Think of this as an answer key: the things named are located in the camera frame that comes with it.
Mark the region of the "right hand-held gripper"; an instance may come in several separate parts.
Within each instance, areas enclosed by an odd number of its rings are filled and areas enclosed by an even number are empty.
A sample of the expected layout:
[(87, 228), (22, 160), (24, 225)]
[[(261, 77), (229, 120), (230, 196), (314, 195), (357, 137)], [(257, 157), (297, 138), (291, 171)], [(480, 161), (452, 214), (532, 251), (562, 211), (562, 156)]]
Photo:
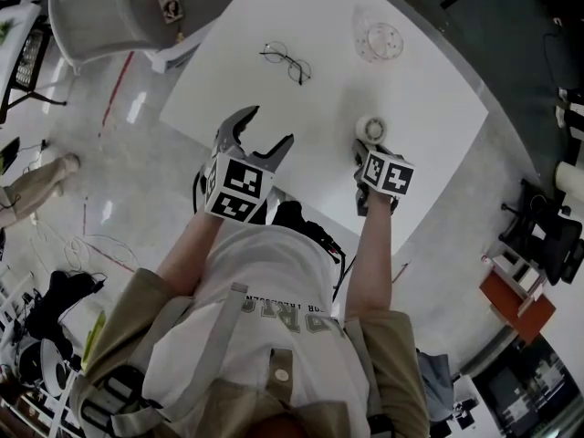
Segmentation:
[(352, 154), (357, 165), (354, 173), (357, 184), (355, 201), (360, 217), (368, 214), (371, 191), (389, 196), (391, 212), (394, 213), (400, 199), (408, 193), (414, 174), (414, 167), (400, 156), (372, 149), (372, 145), (360, 139), (352, 143)]

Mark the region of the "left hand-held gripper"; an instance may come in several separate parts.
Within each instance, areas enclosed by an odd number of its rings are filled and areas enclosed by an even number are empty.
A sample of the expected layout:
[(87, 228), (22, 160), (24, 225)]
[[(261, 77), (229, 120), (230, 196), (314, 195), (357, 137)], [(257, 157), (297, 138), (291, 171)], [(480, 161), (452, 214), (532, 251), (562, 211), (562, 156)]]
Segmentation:
[(269, 152), (245, 153), (240, 136), (259, 111), (249, 106), (223, 121), (214, 140), (212, 158), (203, 172), (203, 210), (238, 223), (249, 223), (267, 200), (277, 168), (294, 144), (288, 134)]

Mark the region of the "person's left forearm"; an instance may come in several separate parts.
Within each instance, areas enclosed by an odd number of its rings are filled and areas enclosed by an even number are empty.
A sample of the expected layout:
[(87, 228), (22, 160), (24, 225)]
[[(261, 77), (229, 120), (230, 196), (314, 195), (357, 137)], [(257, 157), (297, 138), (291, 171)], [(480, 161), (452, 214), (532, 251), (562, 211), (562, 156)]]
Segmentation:
[(223, 223), (221, 217), (197, 212), (163, 258), (156, 274), (175, 296), (194, 294)]

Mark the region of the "person's right forearm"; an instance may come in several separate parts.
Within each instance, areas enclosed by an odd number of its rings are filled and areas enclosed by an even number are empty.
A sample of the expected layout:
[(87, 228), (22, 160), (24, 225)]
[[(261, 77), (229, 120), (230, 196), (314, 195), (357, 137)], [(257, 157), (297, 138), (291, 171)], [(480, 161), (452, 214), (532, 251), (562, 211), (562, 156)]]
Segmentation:
[(369, 195), (369, 210), (349, 279), (345, 319), (391, 305), (391, 204), (389, 195)]

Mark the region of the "person's black trousers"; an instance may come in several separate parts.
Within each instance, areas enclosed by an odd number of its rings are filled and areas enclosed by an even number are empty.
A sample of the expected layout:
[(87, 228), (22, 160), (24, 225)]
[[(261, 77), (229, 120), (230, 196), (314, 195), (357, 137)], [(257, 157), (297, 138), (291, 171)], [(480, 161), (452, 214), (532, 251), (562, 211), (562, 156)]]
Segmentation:
[[(249, 224), (266, 224), (267, 200), (265, 200), (249, 220)], [(316, 243), (322, 243), (323, 229), (306, 221), (302, 215), (302, 205), (298, 201), (284, 201), (276, 207), (276, 214), (271, 225), (288, 228), (302, 234)]]

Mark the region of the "thin-rimmed round eyeglasses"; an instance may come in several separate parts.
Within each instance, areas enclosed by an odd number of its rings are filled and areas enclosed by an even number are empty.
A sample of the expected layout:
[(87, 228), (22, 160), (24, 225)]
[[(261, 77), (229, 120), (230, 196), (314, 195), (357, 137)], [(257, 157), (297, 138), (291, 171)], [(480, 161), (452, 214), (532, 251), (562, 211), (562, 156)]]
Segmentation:
[(308, 62), (291, 57), (287, 47), (281, 42), (265, 43), (258, 54), (271, 64), (287, 66), (288, 76), (299, 86), (305, 85), (312, 79), (312, 69)]

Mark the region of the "black hip-worn device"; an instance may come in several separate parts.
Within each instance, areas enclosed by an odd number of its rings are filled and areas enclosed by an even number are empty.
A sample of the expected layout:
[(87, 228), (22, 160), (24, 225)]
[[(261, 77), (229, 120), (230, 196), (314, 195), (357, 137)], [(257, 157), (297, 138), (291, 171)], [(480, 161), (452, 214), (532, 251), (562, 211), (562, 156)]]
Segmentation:
[(346, 255), (341, 247), (319, 224), (306, 221), (304, 226), (305, 235), (312, 241), (321, 246), (333, 259), (336, 264), (344, 264)]

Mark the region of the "person's white printed shirt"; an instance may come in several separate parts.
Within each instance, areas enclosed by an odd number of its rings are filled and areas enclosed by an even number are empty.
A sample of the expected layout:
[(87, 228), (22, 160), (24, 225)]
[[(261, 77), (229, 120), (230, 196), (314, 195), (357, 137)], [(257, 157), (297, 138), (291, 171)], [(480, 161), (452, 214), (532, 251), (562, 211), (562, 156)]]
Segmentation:
[(315, 438), (370, 438), (370, 385), (331, 317), (331, 259), (276, 226), (211, 252), (192, 305), (154, 345), (143, 394), (180, 438), (244, 438), (290, 414)]

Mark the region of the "small printed photo card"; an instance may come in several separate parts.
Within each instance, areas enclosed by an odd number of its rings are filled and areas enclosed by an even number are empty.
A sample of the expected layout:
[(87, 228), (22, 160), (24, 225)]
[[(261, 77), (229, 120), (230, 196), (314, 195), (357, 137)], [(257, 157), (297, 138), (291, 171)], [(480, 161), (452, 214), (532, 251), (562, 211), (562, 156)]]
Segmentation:
[(169, 25), (183, 18), (183, 8), (180, 0), (157, 0), (162, 11), (164, 22)]

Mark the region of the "small white shelf rack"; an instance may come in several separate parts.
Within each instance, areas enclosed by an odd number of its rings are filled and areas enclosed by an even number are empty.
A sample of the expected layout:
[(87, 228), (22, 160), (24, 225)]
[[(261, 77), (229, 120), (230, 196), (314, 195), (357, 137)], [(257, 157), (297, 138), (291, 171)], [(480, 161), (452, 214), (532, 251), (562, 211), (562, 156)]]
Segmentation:
[(521, 317), (544, 294), (547, 276), (503, 242), (494, 242), (484, 255), (493, 260), (492, 269), (519, 295), (517, 315)]

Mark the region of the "white grey-seated chair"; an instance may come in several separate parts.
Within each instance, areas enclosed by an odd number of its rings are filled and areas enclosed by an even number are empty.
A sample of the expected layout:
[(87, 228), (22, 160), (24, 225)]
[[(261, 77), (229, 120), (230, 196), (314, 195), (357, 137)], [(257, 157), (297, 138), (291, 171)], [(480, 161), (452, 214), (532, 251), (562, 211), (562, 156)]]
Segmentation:
[(143, 52), (163, 73), (198, 48), (233, 0), (180, 0), (184, 16), (167, 25), (157, 0), (48, 0), (54, 38), (75, 73), (89, 62)]

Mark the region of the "black office chair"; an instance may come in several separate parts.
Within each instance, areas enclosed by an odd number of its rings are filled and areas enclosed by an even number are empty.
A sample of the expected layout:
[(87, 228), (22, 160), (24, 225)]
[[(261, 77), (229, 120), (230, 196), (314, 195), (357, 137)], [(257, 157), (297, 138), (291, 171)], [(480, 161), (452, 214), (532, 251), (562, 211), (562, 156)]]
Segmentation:
[(584, 224), (571, 219), (571, 209), (541, 188), (525, 179), (520, 185), (518, 207), (501, 204), (514, 219), (499, 241), (535, 264), (550, 285), (572, 283), (584, 263)]

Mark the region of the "white round-legged counter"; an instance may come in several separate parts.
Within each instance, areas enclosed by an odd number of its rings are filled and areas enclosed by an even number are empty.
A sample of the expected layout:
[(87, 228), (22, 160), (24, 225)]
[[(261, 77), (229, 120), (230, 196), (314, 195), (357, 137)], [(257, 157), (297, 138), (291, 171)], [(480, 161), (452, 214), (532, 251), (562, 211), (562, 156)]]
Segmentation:
[(584, 202), (584, 170), (559, 162), (554, 176), (555, 186), (561, 192)]

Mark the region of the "orange flat box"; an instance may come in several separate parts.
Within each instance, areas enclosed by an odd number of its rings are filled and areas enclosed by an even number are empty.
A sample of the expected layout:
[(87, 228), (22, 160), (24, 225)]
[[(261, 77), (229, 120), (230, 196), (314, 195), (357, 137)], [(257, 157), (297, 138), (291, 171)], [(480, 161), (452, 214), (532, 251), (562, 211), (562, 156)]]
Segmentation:
[(490, 272), (480, 285), (480, 289), (495, 311), (526, 344), (531, 344), (535, 340), (556, 312), (556, 307), (545, 295), (529, 302), (521, 311), (520, 307), (527, 299), (519, 296), (495, 271)]

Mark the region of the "person's khaki vest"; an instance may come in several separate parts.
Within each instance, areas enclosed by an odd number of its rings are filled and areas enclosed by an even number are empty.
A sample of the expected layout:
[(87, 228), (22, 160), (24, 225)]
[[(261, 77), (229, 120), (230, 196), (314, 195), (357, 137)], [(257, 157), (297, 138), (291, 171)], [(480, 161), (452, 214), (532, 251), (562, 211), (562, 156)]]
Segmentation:
[[(192, 305), (203, 277), (192, 296), (181, 297), (151, 271), (135, 273), (102, 331), (86, 373), (72, 392), (74, 412), (87, 438), (114, 437), (81, 419), (81, 402), (100, 388), (108, 373), (122, 365), (140, 370), (145, 381), (154, 345)], [(339, 325), (356, 350), (370, 385), (366, 412), (370, 438), (428, 438), (430, 420), (409, 318), (385, 309)], [(120, 438), (180, 438), (169, 427), (171, 410), (146, 398), (143, 392), (141, 395), (145, 406), (130, 407), (112, 417), (114, 432)], [(244, 438), (315, 437), (292, 415), (280, 414), (256, 422)]]

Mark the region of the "grey blue jacket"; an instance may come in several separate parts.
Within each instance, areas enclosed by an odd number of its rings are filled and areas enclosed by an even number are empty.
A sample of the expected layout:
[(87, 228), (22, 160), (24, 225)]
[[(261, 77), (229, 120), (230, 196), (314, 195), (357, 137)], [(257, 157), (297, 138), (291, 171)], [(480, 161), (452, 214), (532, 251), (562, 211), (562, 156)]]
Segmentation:
[(447, 420), (454, 412), (454, 383), (447, 354), (417, 351), (430, 423)]

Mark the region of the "black keyboard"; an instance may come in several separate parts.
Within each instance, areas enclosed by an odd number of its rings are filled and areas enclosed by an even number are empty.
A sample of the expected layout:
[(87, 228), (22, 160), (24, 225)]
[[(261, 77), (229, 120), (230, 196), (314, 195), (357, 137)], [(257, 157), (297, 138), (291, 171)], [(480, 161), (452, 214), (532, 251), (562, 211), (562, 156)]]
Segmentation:
[(44, 39), (44, 33), (40, 29), (33, 29), (26, 39), (14, 74), (14, 84), (21, 90), (29, 91), (37, 80)]

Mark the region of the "black fabric bag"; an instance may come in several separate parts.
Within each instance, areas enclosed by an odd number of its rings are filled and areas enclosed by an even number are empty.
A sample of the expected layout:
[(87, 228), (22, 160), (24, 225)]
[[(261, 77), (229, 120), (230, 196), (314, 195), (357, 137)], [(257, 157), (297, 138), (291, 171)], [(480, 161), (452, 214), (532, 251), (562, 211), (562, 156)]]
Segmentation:
[(57, 270), (50, 276), (49, 288), (26, 317), (26, 331), (35, 339), (49, 339), (64, 360), (73, 355), (72, 342), (59, 323), (61, 316), (83, 298), (99, 292), (104, 281), (82, 272), (73, 276)]

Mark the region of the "lime green plastic crate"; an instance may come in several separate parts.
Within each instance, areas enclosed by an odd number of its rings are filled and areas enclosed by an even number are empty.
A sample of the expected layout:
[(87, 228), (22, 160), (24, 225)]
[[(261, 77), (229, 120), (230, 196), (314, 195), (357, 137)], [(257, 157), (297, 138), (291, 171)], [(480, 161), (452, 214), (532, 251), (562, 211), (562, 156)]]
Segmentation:
[(101, 332), (105, 326), (107, 320), (107, 316), (104, 310), (100, 311), (96, 322), (93, 326), (93, 329), (89, 331), (88, 336), (87, 336), (87, 340), (85, 343), (85, 347), (83, 350), (83, 355), (81, 358), (81, 369), (83, 371), (85, 371), (87, 369), (87, 366), (89, 364), (89, 359), (92, 355), (93, 350), (95, 349), (95, 345), (97, 343), (97, 341), (99, 340), (99, 337), (101, 335)]

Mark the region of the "white black-legged side table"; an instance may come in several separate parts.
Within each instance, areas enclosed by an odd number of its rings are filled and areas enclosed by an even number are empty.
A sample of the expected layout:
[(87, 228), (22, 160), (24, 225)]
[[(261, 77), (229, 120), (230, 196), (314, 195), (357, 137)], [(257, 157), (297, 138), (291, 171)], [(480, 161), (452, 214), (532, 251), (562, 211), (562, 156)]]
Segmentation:
[[(10, 109), (28, 99), (40, 100), (49, 105), (66, 106), (66, 101), (58, 101), (40, 93), (37, 82), (41, 67), (47, 53), (49, 42), (53, 36), (47, 19), (41, 15), (41, 7), (35, 3), (23, 3), (0, 9), (0, 21), (12, 18), (14, 26), (3, 45), (0, 46), (0, 126), (6, 122)], [(42, 63), (36, 82), (29, 91), (24, 91), (14, 84), (16, 64), (28, 35), (33, 29), (40, 29), (44, 33), (42, 47)]]

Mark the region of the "black harness buckle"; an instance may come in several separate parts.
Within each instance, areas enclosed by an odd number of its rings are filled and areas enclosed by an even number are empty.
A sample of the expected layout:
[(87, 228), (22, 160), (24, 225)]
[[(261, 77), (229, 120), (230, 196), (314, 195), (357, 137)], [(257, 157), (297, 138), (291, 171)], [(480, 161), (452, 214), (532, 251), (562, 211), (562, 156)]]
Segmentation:
[(81, 419), (114, 438), (112, 417), (134, 406), (145, 406), (142, 398), (144, 374), (137, 368), (122, 365), (108, 373), (100, 388), (91, 391), (81, 402)]

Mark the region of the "oval white pod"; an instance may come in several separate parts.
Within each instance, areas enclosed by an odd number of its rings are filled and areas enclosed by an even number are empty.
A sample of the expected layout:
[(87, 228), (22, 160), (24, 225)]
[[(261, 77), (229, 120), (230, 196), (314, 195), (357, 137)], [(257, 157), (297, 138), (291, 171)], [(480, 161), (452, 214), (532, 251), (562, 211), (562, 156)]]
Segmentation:
[(66, 389), (68, 371), (56, 345), (49, 339), (41, 341), (40, 362), (45, 390), (50, 396), (59, 398)]

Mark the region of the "white storage rack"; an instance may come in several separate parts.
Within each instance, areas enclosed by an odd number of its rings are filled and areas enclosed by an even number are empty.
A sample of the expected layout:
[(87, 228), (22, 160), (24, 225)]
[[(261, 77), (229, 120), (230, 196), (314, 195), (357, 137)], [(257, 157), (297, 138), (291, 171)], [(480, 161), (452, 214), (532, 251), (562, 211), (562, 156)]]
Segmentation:
[(69, 407), (68, 391), (57, 397), (44, 386), (26, 388), (0, 370), (1, 438), (86, 438)]

